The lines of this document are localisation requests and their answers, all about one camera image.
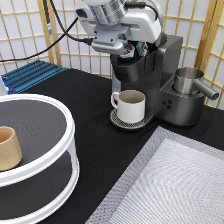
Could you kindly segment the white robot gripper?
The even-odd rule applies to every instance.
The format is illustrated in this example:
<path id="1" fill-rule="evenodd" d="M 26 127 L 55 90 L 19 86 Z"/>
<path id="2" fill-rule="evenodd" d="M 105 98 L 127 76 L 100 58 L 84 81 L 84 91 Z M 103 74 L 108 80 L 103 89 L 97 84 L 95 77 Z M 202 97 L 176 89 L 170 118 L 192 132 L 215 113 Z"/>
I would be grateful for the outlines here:
<path id="1" fill-rule="evenodd" d="M 141 41 L 136 45 L 140 56 L 148 52 L 146 42 L 156 42 L 162 33 L 162 8 L 157 0 L 76 0 L 75 12 L 90 35 L 98 24 L 128 26 L 128 40 Z"/>

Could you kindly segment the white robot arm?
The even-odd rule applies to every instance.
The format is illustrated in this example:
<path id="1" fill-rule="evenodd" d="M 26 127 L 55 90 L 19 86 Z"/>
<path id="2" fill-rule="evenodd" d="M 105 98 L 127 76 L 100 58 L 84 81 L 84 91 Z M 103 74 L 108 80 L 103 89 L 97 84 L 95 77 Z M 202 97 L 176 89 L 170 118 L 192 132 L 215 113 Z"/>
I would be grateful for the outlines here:
<path id="1" fill-rule="evenodd" d="M 157 44 L 161 38 L 163 14 L 156 0 L 77 0 L 75 12 L 98 52 L 122 55 L 128 41 Z"/>

